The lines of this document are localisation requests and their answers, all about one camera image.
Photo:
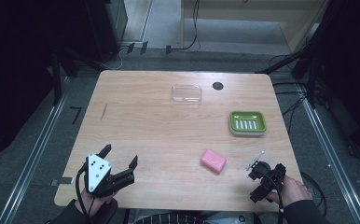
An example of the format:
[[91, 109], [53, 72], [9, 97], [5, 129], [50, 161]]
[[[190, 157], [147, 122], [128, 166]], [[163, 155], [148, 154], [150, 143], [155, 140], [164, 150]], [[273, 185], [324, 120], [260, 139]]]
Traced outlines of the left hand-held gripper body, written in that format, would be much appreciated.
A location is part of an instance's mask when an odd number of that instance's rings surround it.
[[96, 154], [89, 154], [87, 165], [84, 176], [85, 189], [95, 197], [109, 196], [134, 183], [134, 170], [128, 168], [111, 175], [112, 164]]

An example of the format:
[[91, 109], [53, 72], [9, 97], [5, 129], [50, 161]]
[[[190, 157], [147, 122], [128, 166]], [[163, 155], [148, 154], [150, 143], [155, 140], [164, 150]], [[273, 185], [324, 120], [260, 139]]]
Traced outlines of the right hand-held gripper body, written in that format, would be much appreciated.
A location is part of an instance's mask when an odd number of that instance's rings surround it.
[[283, 188], [284, 182], [277, 182], [275, 167], [271, 168], [268, 163], [260, 160], [264, 153], [265, 151], [261, 150], [259, 154], [249, 163], [246, 168], [246, 170], [249, 171], [248, 176], [253, 181], [259, 179], [260, 184], [258, 186], [263, 186], [267, 190], [267, 194], [274, 189], [280, 191]]

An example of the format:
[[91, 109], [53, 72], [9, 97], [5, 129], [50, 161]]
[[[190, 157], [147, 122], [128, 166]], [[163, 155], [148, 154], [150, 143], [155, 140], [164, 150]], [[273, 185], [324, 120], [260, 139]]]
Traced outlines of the pink soap bar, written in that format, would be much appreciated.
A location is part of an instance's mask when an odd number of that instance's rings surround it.
[[216, 174], [220, 174], [223, 171], [226, 163], [226, 158], [215, 153], [211, 149], [207, 149], [201, 156], [201, 164]]

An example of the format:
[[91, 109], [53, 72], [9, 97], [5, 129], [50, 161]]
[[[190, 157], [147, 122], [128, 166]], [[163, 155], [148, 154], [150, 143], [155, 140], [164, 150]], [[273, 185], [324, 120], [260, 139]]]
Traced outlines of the green soap dish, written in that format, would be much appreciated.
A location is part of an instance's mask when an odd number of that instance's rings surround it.
[[258, 111], [231, 111], [229, 129], [239, 136], [260, 136], [267, 130], [265, 118]]

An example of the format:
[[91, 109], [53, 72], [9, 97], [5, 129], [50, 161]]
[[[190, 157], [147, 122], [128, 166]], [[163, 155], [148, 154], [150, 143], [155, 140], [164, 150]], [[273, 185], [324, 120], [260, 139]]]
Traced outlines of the clear plastic tray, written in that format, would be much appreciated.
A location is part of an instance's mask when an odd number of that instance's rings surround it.
[[202, 100], [202, 90], [199, 85], [174, 85], [171, 91], [171, 101], [179, 105], [199, 105]]

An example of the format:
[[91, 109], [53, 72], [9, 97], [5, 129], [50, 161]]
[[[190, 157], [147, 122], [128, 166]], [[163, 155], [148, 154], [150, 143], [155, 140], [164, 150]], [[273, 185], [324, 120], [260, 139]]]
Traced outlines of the person's right hand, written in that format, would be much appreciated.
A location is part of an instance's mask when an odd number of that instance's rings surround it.
[[272, 200], [277, 204], [281, 204], [283, 207], [287, 207], [295, 202], [311, 200], [312, 195], [301, 182], [286, 175], [284, 177], [284, 186], [282, 191], [270, 192], [267, 195], [267, 199]]

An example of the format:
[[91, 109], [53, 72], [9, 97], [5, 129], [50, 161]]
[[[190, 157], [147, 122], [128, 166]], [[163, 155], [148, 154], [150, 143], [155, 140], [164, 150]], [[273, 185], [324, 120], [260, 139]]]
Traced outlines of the person's left hand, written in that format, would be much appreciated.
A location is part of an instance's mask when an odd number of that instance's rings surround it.
[[90, 217], [93, 217], [100, 208], [105, 205], [109, 204], [110, 201], [114, 198], [116, 193], [112, 193], [109, 196], [104, 197], [95, 197], [92, 194], [88, 193], [85, 189], [81, 193], [82, 203], [85, 206], [86, 212]]

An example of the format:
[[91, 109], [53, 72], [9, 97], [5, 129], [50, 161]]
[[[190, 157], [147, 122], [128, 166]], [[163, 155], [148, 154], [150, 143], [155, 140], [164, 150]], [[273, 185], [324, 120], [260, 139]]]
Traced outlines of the small metal floor plate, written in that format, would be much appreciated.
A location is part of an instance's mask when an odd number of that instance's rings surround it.
[[50, 185], [58, 187], [60, 185], [70, 185], [74, 181], [73, 177], [59, 177], [58, 179], [52, 179]]

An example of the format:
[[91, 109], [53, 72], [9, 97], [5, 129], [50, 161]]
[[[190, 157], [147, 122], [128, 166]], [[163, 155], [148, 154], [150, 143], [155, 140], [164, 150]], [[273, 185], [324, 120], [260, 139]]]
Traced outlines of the person's striped clothing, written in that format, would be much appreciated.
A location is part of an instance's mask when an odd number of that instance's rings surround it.
[[140, 218], [134, 224], [210, 224], [210, 223], [206, 220], [202, 220], [200, 218], [185, 214], [166, 213], [166, 214], [156, 214], [156, 215]]

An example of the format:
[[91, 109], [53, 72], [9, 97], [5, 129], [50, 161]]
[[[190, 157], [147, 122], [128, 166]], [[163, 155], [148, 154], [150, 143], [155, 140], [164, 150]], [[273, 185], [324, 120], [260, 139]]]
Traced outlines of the black tripod stand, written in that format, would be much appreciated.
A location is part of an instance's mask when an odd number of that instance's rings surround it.
[[312, 37], [306, 41], [306, 44], [299, 51], [285, 56], [274, 65], [270, 65], [268, 68], [256, 71], [256, 73], [268, 75], [292, 62], [295, 62], [296, 65], [291, 71], [291, 76], [295, 79], [301, 79], [305, 75], [308, 75], [306, 97], [310, 106], [315, 108], [315, 86], [318, 75], [321, 72], [321, 65], [317, 55], [321, 39], [321, 32], [315, 31]]

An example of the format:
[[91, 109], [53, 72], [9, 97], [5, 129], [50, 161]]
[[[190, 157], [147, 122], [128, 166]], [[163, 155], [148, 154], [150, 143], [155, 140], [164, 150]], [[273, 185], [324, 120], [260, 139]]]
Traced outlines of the black curtain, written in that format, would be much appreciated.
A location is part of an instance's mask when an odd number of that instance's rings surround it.
[[360, 157], [360, 0], [329, 0], [314, 37], [330, 110]]
[[51, 56], [79, 7], [73, 0], [0, 0], [0, 152], [51, 92]]

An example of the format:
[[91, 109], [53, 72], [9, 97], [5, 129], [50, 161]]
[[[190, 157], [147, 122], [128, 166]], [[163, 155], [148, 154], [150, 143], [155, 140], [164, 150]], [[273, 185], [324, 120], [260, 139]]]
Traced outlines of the black cabinet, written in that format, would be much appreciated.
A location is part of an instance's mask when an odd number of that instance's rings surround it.
[[119, 53], [128, 23], [124, 0], [85, 0], [99, 61]]

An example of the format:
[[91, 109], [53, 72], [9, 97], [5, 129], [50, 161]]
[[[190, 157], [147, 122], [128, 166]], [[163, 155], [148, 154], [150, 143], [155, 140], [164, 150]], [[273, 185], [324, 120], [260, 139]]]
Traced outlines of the beige wooden furniture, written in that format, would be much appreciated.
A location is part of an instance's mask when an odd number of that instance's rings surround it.
[[201, 19], [279, 22], [291, 52], [300, 50], [330, 0], [199, 0]]

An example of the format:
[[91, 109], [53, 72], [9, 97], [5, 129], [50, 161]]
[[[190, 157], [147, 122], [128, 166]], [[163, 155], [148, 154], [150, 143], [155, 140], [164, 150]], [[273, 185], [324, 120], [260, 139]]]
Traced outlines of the metal floor rail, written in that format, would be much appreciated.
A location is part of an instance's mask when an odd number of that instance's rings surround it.
[[37, 165], [39, 164], [41, 157], [45, 151], [46, 145], [53, 132], [54, 126], [62, 113], [64, 103], [67, 99], [67, 95], [71, 86], [71, 78], [66, 77], [62, 83], [62, 96], [59, 98], [58, 103], [54, 105], [48, 114], [48, 118], [38, 135], [38, 138], [34, 144], [31, 154], [28, 160], [23, 166], [21, 174], [13, 187], [10, 195], [7, 199], [5, 207], [0, 215], [0, 224], [11, 224], [14, 216], [16, 215], [19, 206], [23, 200], [23, 197], [28, 189]]
[[339, 189], [344, 201], [348, 205], [353, 220], [355, 224], [360, 224], [360, 197], [358, 196], [351, 179], [348, 177], [341, 161], [339, 160], [336, 149], [327, 134], [318, 111], [313, 108], [308, 101], [303, 101], [303, 107], [321, 144], [322, 150], [325, 153], [329, 167], [337, 184], [339, 185]]

